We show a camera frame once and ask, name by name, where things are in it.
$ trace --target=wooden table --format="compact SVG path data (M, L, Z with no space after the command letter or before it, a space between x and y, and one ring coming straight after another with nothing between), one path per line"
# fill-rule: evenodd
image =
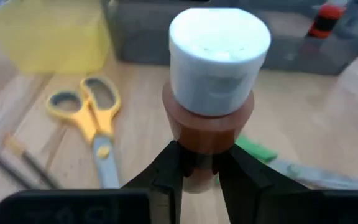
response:
M53 92L75 89L86 74L26 76L0 52L0 151L12 133L66 188L98 188L90 147L79 130L47 115ZM172 140L162 104L168 67L117 62L109 56L95 75L116 82L122 108L114 126L115 155L122 183L135 177ZM358 177L358 59L340 76L261 71L254 87L255 110L243 130L281 158ZM0 199L18 191L0 173ZM182 223L228 223L219 187L183 194Z

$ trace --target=white cylinder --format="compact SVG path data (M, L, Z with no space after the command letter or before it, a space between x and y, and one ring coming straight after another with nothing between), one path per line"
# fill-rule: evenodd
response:
M270 46L270 32L241 9L188 9L169 28L170 78L177 101L205 116L245 102Z

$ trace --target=pencil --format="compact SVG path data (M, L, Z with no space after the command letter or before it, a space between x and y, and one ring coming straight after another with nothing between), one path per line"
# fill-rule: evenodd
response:
M4 171L8 177L10 177L14 182L22 186L23 188L30 190L30 189L37 189L31 184L23 174L15 170L13 166L11 166L8 162L6 162L3 158L0 157L0 169Z
M50 174L45 172L37 160L26 151L25 146L21 142L8 134L5 138L5 145L11 149L11 152L16 157L22 159L26 165L28 165L35 173L37 173L40 176L41 181L48 187L51 189L61 188L60 184L58 184L58 182Z

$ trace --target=red object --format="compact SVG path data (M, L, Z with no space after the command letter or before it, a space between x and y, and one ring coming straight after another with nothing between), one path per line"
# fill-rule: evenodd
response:
M342 17L344 11L345 7L343 6L323 4L307 36L321 39L327 38L334 29L337 21Z

